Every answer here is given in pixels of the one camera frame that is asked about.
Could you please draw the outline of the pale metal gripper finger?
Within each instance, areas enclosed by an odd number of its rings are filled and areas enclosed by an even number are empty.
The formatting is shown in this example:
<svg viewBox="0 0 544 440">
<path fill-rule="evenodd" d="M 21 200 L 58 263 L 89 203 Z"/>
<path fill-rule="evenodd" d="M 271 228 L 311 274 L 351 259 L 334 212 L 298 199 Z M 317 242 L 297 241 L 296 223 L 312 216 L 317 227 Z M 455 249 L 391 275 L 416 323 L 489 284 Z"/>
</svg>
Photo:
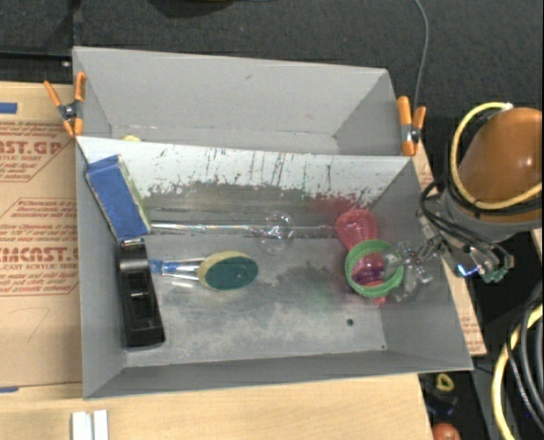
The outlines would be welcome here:
<svg viewBox="0 0 544 440">
<path fill-rule="evenodd" d="M 405 265 L 402 287 L 404 289 L 418 289 L 429 285 L 433 281 L 432 275 L 423 266 Z"/>
<path fill-rule="evenodd" d="M 434 239 L 428 239 L 417 247 L 409 241 L 400 241 L 394 245 L 394 248 L 403 262 L 427 262 L 439 253 L 439 243 Z"/>
</svg>

